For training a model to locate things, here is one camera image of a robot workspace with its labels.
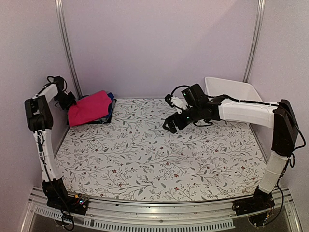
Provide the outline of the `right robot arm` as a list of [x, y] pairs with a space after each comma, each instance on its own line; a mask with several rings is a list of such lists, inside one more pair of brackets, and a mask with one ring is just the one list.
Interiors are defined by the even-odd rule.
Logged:
[[197, 98], [185, 96], [185, 100], [168, 94], [165, 101], [177, 112], [169, 116], [163, 127], [171, 133], [184, 129], [191, 123], [204, 120], [231, 121], [250, 124], [262, 150], [269, 148], [267, 167], [261, 179], [260, 191], [250, 199], [254, 211], [261, 210], [268, 203], [270, 194], [279, 178], [284, 174], [294, 151], [306, 146], [306, 141], [297, 146], [297, 139], [304, 138], [288, 101], [266, 103], [250, 100], [237, 100], [228, 95]]

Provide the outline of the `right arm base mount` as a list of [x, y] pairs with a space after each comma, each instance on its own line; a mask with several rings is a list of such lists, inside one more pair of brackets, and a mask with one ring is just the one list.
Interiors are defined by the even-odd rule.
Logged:
[[272, 194], [262, 193], [233, 201], [232, 210], [237, 216], [248, 215], [248, 221], [254, 227], [263, 227], [268, 222], [274, 206]]

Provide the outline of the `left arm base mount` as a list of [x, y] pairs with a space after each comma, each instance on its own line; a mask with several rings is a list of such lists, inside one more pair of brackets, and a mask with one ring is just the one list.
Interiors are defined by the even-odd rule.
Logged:
[[52, 193], [47, 198], [47, 206], [79, 215], [86, 215], [89, 205], [89, 198], [83, 194], [69, 196]]

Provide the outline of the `blue t-shirt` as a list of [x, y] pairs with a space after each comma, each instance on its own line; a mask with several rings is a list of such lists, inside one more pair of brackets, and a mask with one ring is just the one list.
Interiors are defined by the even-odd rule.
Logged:
[[115, 105], [117, 99], [115, 99], [114, 94], [111, 93], [111, 92], [108, 92], [107, 95], [112, 100], [112, 102], [110, 103], [109, 108], [108, 108], [109, 116], [110, 116], [112, 114], [112, 111], [113, 111], [113, 108], [114, 108], [114, 105]]

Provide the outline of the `pink garment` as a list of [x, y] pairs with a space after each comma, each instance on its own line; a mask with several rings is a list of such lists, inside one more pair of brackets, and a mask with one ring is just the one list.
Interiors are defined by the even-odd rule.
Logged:
[[105, 90], [78, 100], [68, 110], [69, 126], [79, 126], [106, 116], [111, 102]]

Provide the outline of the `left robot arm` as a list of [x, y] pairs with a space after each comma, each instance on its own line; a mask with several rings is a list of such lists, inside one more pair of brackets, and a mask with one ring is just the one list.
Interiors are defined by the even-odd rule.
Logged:
[[67, 82], [60, 76], [47, 77], [48, 83], [24, 102], [27, 125], [37, 146], [42, 172], [42, 187], [48, 201], [54, 202], [60, 209], [67, 210], [73, 197], [68, 195], [60, 171], [56, 166], [52, 146], [52, 127], [54, 120], [49, 103], [55, 100], [60, 107], [68, 110], [76, 103], [72, 92], [67, 92]]

